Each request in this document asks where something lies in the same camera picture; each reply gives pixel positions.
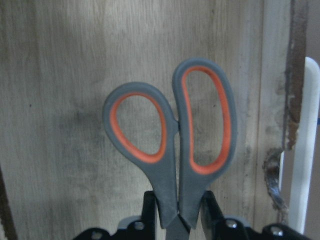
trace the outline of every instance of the scissor handle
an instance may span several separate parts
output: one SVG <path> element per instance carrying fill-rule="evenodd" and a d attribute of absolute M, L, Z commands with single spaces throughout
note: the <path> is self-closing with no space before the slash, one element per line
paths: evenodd
<path fill-rule="evenodd" d="M 208 165 L 194 160 L 194 131 L 187 76 L 194 71 L 207 74 L 217 90 L 223 118 L 223 139 L 218 157 Z M 209 184 L 229 166 L 236 147 L 237 120 L 232 90 L 223 70 L 204 58 L 182 62 L 173 74 L 173 92 L 177 103 L 180 130 L 179 211 L 188 225 L 195 228 L 201 198 Z"/>
<path fill-rule="evenodd" d="M 142 96 L 155 106 L 161 122 L 161 142 L 155 154 L 148 154 L 134 146 L 122 132 L 117 110 L 131 96 Z M 174 137 L 178 123 L 164 95 L 143 82 L 130 82 L 116 88 L 103 106 L 104 129 L 113 145 L 148 177 L 157 197 L 160 223 L 166 228 L 178 214 Z"/>

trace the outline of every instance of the wooden board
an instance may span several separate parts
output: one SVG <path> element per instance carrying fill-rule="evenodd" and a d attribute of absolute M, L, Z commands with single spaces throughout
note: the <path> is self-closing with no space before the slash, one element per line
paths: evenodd
<path fill-rule="evenodd" d="M 172 74 L 195 56 L 225 70 L 237 109 L 234 163 L 210 188 L 225 214 L 246 218 L 258 231 L 275 222 L 262 164 L 283 142 L 290 6 L 290 0 L 0 1 L 0 164 L 19 239 L 68 240 L 93 226 L 114 233 L 122 218 L 140 214 L 151 186 L 107 138 L 104 100 L 115 87 L 141 81 L 159 88 L 177 114 Z M 206 163 L 221 145 L 219 102 L 202 74 L 190 76 L 188 88 L 195 157 Z M 136 97 L 119 111 L 128 138 L 155 152 L 154 107 Z M 204 239 L 200 225 L 190 239 Z"/>

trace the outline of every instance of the white pipe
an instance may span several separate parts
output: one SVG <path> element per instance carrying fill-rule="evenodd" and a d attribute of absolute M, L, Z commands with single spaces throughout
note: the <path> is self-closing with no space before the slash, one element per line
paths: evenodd
<path fill-rule="evenodd" d="M 282 178 L 284 176 L 284 161 L 285 161 L 285 151 L 280 155 L 280 165 L 279 165 L 279 190 L 282 189 Z"/>
<path fill-rule="evenodd" d="M 320 99 L 320 69 L 309 57 L 305 58 L 302 93 L 288 215 L 289 226 L 301 234 L 305 231 Z"/>

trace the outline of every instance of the scissor blade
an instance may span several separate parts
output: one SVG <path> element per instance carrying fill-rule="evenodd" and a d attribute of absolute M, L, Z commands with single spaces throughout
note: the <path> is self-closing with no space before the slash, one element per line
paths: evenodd
<path fill-rule="evenodd" d="M 165 240 L 188 240 L 190 228 L 186 226 L 179 215 L 166 228 Z"/>

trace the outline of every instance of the bolt head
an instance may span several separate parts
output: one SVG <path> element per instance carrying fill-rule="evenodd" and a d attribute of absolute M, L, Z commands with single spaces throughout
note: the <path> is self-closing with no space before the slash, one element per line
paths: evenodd
<path fill-rule="evenodd" d="M 278 226 L 272 226 L 272 227 L 270 228 L 270 231 L 271 231 L 271 233 L 272 233 L 274 236 L 281 237 L 281 236 L 284 235 L 284 231 L 283 231 L 280 227 L 278 227 Z"/>
<path fill-rule="evenodd" d="M 225 221 L 225 224 L 227 225 L 228 228 L 231 228 L 231 229 L 237 228 L 237 222 L 233 219 L 227 219 Z"/>
<path fill-rule="evenodd" d="M 100 240 L 102 238 L 103 234 L 99 231 L 93 231 L 91 234 L 92 240 Z"/>
<path fill-rule="evenodd" d="M 145 228 L 145 224 L 142 222 L 142 221 L 136 221 L 134 223 L 134 229 L 135 230 L 138 230 L 138 231 L 141 231 Z"/>

